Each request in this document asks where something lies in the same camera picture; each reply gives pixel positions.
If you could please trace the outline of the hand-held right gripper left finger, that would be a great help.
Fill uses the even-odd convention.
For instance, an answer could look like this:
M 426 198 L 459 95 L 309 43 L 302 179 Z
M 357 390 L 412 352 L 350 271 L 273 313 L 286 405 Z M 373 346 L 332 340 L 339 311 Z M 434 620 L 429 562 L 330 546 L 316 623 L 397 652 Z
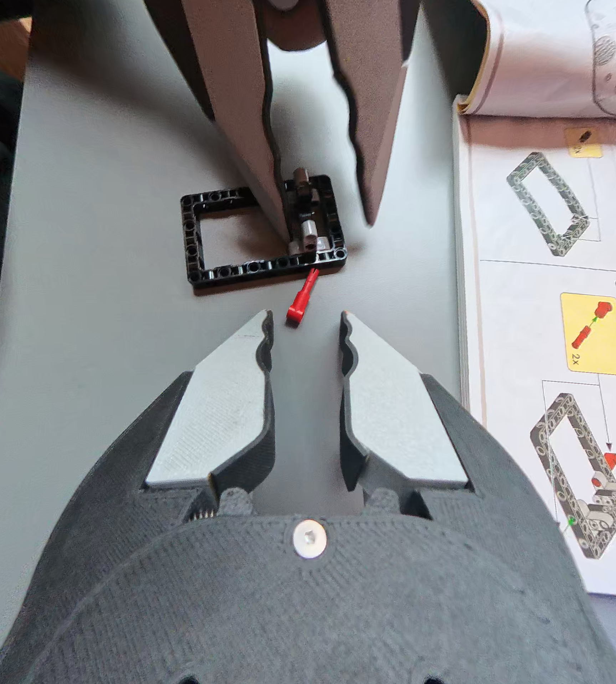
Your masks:
M 253 491 L 275 463 L 273 316 L 261 310 L 194 368 L 145 478 L 149 488 Z

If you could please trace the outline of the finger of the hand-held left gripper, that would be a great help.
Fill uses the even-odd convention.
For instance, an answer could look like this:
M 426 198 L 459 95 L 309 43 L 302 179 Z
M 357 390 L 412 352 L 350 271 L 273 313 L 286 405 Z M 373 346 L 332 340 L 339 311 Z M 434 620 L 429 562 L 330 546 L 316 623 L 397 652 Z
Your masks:
M 288 243 L 286 191 L 270 129 L 272 77 L 258 1 L 183 1 L 214 123 L 270 225 Z
M 400 1 L 321 1 L 335 79 L 348 101 L 348 136 L 365 221 L 376 223 L 406 80 Z

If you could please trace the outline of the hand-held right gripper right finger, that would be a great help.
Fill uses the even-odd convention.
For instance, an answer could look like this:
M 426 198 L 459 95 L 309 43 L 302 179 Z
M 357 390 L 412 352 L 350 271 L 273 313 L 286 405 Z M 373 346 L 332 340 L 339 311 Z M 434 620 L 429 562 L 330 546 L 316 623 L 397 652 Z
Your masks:
M 418 368 L 349 311 L 341 314 L 339 347 L 339 463 L 347 490 L 466 487 L 469 477 Z

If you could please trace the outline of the long red lego pin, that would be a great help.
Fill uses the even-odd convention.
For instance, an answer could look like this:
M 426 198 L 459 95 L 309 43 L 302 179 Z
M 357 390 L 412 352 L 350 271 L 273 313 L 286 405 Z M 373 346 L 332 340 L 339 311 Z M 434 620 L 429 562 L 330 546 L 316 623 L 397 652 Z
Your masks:
M 303 286 L 298 291 L 295 296 L 293 303 L 289 306 L 286 313 L 286 323 L 289 326 L 297 327 L 301 324 L 304 318 L 306 309 L 311 300 L 312 291 L 315 286 L 316 280 L 318 279 L 320 270 L 317 268 L 312 268 L 307 278 L 304 281 Z

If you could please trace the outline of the black lego frame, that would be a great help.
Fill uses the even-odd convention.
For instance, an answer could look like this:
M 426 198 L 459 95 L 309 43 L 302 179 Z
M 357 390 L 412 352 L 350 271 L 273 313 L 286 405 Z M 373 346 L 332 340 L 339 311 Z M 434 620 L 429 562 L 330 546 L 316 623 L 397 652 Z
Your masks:
M 205 264 L 201 219 L 215 214 L 237 216 L 260 205 L 249 187 L 191 193 L 180 198 L 186 274 L 193 290 L 297 276 L 312 268 L 341 268 L 348 257 L 331 178 L 308 176 L 305 190 L 296 192 L 293 178 L 284 181 L 288 201 L 290 241 L 287 252 L 271 259 L 250 259 L 238 264 Z

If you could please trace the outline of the lego instruction booklet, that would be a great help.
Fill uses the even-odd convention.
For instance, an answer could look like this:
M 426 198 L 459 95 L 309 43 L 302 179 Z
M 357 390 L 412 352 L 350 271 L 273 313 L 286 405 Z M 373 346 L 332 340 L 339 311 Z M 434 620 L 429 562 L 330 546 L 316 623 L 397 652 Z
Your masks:
M 461 396 L 616 595 L 616 1 L 473 1 L 454 102 Z

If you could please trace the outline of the person's left hand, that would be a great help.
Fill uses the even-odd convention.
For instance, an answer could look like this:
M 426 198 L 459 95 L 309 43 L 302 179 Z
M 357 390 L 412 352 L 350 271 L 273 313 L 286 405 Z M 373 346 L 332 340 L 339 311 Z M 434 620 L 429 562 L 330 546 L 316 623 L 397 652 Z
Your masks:
M 266 36 L 283 51 L 305 51 L 325 42 L 317 1 L 262 1 Z

